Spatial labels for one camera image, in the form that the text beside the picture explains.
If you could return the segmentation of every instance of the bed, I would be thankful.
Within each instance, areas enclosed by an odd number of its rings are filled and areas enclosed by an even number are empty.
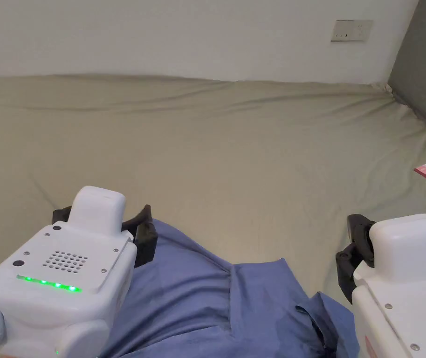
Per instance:
[[[284,257],[347,301],[346,217],[426,213],[426,125],[370,85],[0,78],[0,262],[84,185],[144,204],[227,261]]]

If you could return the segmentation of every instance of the white plastic casing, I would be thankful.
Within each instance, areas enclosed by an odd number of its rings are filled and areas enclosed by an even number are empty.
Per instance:
[[[375,267],[361,262],[352,309],[361,357],[426,357],[426,214],[371,227]]]
[[[123,195],[86,186],[68,222],[44,227],[0,264],[0,312],[7,336],[2,354],[95,358],[101,352],[137,255],[132,235],[120,231],[124,210]],[[13,265],[18,260],[24,264]],[[81,291],[71,292],[70,286]]]

